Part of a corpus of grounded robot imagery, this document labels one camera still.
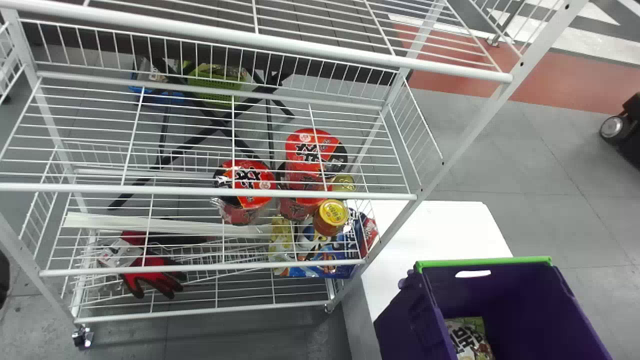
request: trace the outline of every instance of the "green basket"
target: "green basket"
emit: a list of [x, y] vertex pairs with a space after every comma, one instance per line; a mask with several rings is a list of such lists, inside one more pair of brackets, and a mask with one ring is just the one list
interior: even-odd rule
[[[230, 80], [230, 77], [227, 76], [227, 80], [224, 80], [225, 77], [222, 75], [212, 74], [211, 65], [209, 64], [201, 64], [197, 68], [193, 69], [189, 73], [189, 78], [187, 79], [187, 84], [191, 86], [202, 86], [207, 88], [218, 88], [218, 89], [227, 89], [227, 90], [240, 90], [242, 88], [242, 83], [244, 82], [245, 75], [241, 72], [240, 81], [237, 81], [237, 78], [234, 77], [233, 80]], [[231, 96], [230, 95], [220, 95], [220, 94], [205, 94], [202, 92], [196, 93], [196, 96], [199, 99], [207, 100], [205, 102], [206, 105], [213, 108], [231, 108]]]

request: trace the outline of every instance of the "purple crate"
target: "purple crate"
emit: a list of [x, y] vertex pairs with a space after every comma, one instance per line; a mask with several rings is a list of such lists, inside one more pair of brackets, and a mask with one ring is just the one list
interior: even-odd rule
[[[557, 267], [495, 260], [417, 263], [374, 321], [382, 358], [456, 360], [444, 319], [482, 316], [496, 360], [612, 359]], [[491, 274], [456, 277], [462, 270]]]

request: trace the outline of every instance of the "white floor marking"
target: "white floor marking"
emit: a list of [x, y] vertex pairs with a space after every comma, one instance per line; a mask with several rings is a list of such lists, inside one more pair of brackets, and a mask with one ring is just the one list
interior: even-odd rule
[[618, 0], [622, 5], [626, 6], [634, 14], [640, 16], [640, 4], [635, 0]]
[[[492, 15], [496, 19], [499, 19], [502, 12], [494, 11]], [[541, 25], [538, 20], [526, 20], [526, 17], [516, 15], [507, 28], [507, 32], [511, 36], [515, 36], [517, 33], [516, 41], [527, 41], [540, 25], [537, 34], [530, 39], [530, 41], [535, 40], [546, 25], [546, 23]], [[556, 40], [553, 47], [560, 50], [640, 65], [640, 43], [593, 33], [591, 31], [566, 28]]]
[[607, 13], [602, 11], [596, 4], [587, 3], [584, 5], [578, 16], [587, 17], [589, 19], [608, 22], [609, 24], [620, 25], [617, 21], [615, 21], [611, 16], [608, 16]]
[[[527, 4], [531, 4], [533, 6], [536, 6], [536, 4], [538, 4], [538, 0], [525, 0], [525, 2]], [[560, 6], [562, 5], [562, 1], [559, 1], [556, 4], [556, 0], [542, 0], [540, 2], [540, 8], [547, 8], [547, 9], [551, 9], [551, 7], [554, 8], [554, 10], [558, 10], [560, 8]], [[520, 15], [529, 15], [528, 12], [520, 12]], [[580, 12], [578, 13], [578, 16], [580, 17], [587, 17], [589, 19], [593, 19], [593, 20], [597, 20], [597, 21], [602, 21], [602, 22], [608, 22], [609, 24], [614, 24], [614, 25], [620, 25], [618, 24], [611, 16], [608, 16], [607, 13], [605, 13], [604, 11], [602, 11], [602, 9], [600, 9], [598, 6], [596, 6], [596, 4], [592, 4], [592, 3], [587, 3], [586, 5], [584, 5], [584, 7], [582, 8], [582, 10], [580, 10]]]

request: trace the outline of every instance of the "crate handle hole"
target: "crate handle hole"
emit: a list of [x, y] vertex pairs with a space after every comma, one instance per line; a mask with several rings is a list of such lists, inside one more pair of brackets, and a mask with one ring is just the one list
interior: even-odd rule
[[491, 270], [463, 270], [456, 274], [456, 277], [482, 277], [491, 275]]

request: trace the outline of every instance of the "white wire shelf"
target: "white wire shelf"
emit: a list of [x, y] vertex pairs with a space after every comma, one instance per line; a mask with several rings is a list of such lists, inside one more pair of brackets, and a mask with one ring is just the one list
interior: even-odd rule
[[[63, 164], [50, 162], [39, 185], [59, 183], [61, 177], [58, 175], [64, 171]], [[374, 219], [368, 200], [345, 202], [351, 209], [350, 219], [342, 231], [345, 236], [331, 239], [333, 246], [330, 249], [317, 249], [314, 254], [330, 255], [318, 259], [303, 254], [306, 248], [300, 250], [290, 246], [292, 241], [298, 243], [304, 237], [310, 219], [304, 222], [278, 222], [282, 220], [278, 207], [280, 199], [272, 199], [267, 203], [252, 225], [242, 226], [225, 223], [217, 202], [205, 195], [134, 194], [120, 206], [114, 207], [116, 200], [117, 196], [108, 193], [34, 193], [19, 238], [40, 265], [40, 275], [105, 276], [152, 270], [184, 271], [190, 272], [189, 281], [199, 282], [225, 271], [359, 265], [364, 263], [364, 256], [378, 243], [376, 233], [370, 233], [366, 241], [363, 236], [356, 235], [359, 231], [364, 234], [367, 224], [355, 222], [353, 217]], [[291, 235], [272, 237], [273, 233], [283, 229]], [[135, 245], [114, 245], [122, 239], [123, 231], [136, 232], [140, 242], [134, 242]], [[139, 248], [143, 256], [153, 254], [178, 263], [118, 268], [97, 266], [103, 252], [113, 246]], [[134, 260], [139, 255], [134, 253], [121, 258]]]
[[[215, 4], [195, 0], [92, 0], [83, 6], [62, 1], [0, 0], [0, 6], [72, 18], [82, 25], [128, 23], [156, 33], [166, 34], [171, 29], [173, 34], [188, 38], [392, 69], [502, 83], [513, 80], [447, 0], [219, 0]], [[407, 17], [422, 22], [416, 24]], [[40, 34], [28, 31], [28, 37], [37, 42]]]
[[[51, 164], [62, 165], [65, 171], [47, 175], [57, 176], [57, 183], [6, 183], [4, 190], [32, 186], [33, 191], [171, 195], [240, 195], [249, 191], [249, 195], [270, 197], [412, 200], [417, 191], [412, 189], [442, 162], [407, 86], [390, 106], [380, 108], [295, 98], [280, 90], [277, 94], [282, 95], [270, 95], [183, 86], [180, 89], [197, 93], [186, 98], [140, 96], [125, 85], [144, 88], [148, 83], [41, 74], [52, 79], [41, 81], [25, 106], [0, 153], [0, 176], [37, 180]], [[222, 95], [222, 100], [213, 101], [204, 99], [205, 93], [200, 91], [243, 96]], [[43, 111], [40, 100], [49, 103], [51, 114]], [[284, 145], [294, 131], [303, 128], [327, 131], [340, 140], [347, 154], [340, 173], [353, 178], [355, 192], [331, 192], [330, 181], [323, 181], [322, 191], [213, 186], [215, 172], [227, 160], [260, 159], [274, 172], [281, 164], [292, 163], [285, 156]]]
[[[281, 74], [274, 79], [281, 89], [376, 103], [387, 98], [397, 76], [396, 70], [346, 61], [44, 20], [20, 21], [27, 34], [34, 34], [31, 41], [40, 45], [33, 48], [33, 56], [41, 70], [90, 71], [189, 85], [215, 80], [236, 90], [262, 85], [262, 73], [271, 71]], [[191, 64], [205, 69], [194, 71]], [[228, 75], [232, 69], [243, 71]]]
[[8, 26], [8, 22], [0, 21], [0, 104], [4, 102], [25, 67], [18, 58]]
[[143, 299], [134, 298], [112, 275], [75, 277], [69, 308], [76, 323], [96, 323], [131, 318], [220, 313], [279, 307], [322, 306], [330, 301], [331, 281], [319, 278], [277, 277], [270, 269], [188, 272], [183, 291], [168, 299], [145, 288]]

